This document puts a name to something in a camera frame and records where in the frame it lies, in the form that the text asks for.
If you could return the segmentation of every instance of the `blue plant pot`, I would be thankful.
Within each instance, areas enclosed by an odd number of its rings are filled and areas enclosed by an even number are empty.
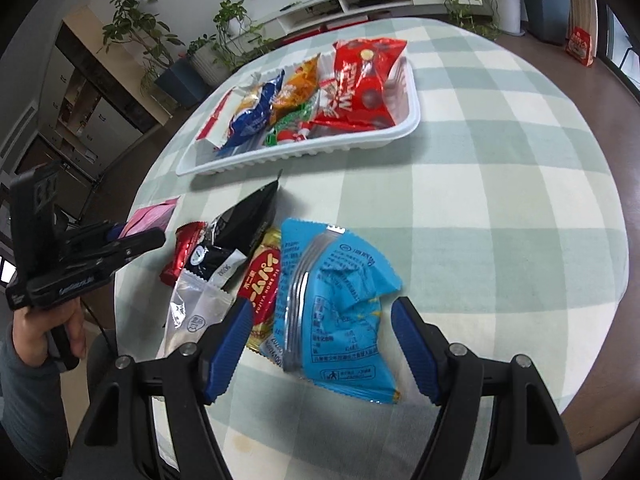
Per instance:
[[[529,32],[540,41],[564,45],[571,0],[524,0]]]
[[[156,79],[156,85],[185,108],[191,108],[203,101],[211,90],[184,57],[162,72]]]

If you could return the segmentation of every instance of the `person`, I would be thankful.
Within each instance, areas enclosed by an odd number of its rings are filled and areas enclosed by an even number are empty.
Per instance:
[[[84,358],[86,337],[79,298],[50,310],[29,307],[16,310],[13,322],[7,327],[0,348],[0,383],[4,397],[0,422],[3,478],[51,480],[62,475],[69,452],[69,435],[60,371],[48,355],[46,336],[61,324],[66,326],[73,354]]]

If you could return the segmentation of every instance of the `white plastic tray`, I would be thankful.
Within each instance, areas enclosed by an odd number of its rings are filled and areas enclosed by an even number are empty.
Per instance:
[[[334,74],[334,52],[321,54],[318,61],[320,80],[324,80]],[[272,79],[280,70],[285,70],[285,80],[299,66],[299,63],[269,70],[260,75],[260,82]],[[247,76],[239,85],[248,83],[251,75]],[[196,135],[204,123],[216,109],[220,100],[211,107],[210,111],[203,114],[201,124],[194,124],[193,140],[182,154],[180,162],[175,170],[179,176],[187,174],[211,174],[220,171],[234,170],[244,166],[252,166],[267,161],[275,161],[290,156],[316,155],[317,153],[330,153],[333,150],[350,150],[351,148],[379,148],[392,140],[401,139],[414,131],[420,123],[420,101],[415,89],[414,72],[405,56],[401,56],[391,70],[389,80],[385,85],[384,99],[386,106],[394,118],[396,126],[373,130],[370,132],[340,133],[315,139],[301,140],[292,144],[279,146],[258,147],[254,150],[242,151],[242,146],[227,156],[218,156],[212,144],[206,139],[196,140]],[[216,126],[228,127],[220,121]]]

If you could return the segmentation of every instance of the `checkered tablecloth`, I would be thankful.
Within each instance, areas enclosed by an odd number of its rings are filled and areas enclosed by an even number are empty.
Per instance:
[[[598,143],[575,105],[530,64],[434,20],[381,20],[322,34],[241,73],[359,36],[408,40],[418,129],[380,149],[178,178],[183,150],[238,76],[229,80],[181,128],[138,191],[133,210],[181,198],[164,248],[117,273],[120,351],[137,360],[156,354],[170,296],[158,273],[174,250],[175,229],[214,218],[283,169],[279,220],[338,224],[373,243],[426,321],[479,356],[528,354],[563,410],[596,359],[628,278],[620,199]],[[340,396],[244,352],[228,392],[207,410],[235,478],[409,478],[437,408],[417,393],[399,350],[388,319],[392,299],[384,303],[380,348],[398,376],[398,405]],[[489,417],[483,403],[468,478],[478,476]],[[165,449],[162,413],[158,428]]]

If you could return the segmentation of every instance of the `human hand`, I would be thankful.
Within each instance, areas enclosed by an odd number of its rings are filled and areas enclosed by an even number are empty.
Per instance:
[[[71,352],[78,358],[86,355],[84,316],[80,298],[67,301],[50,310],[30,306],[14,312],[14,348],[27,366],[37,368],[47,359],[46,333],[59,325],[66,326]]]

